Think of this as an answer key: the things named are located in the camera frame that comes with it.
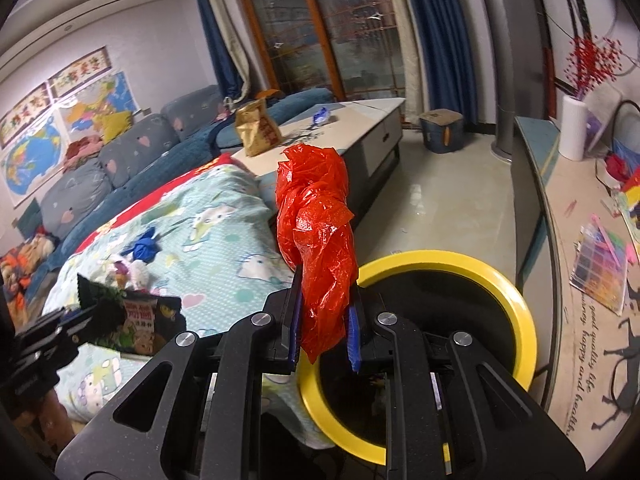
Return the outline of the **person's left hand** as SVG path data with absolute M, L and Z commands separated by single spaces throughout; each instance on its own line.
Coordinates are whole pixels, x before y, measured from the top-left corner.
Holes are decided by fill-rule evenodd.
M 72 421 L 54 389 L 24 411 L 20 422 L 24 427 L 38 422 L 43 440 L 53 452 L 61 452 L 75 437 Z

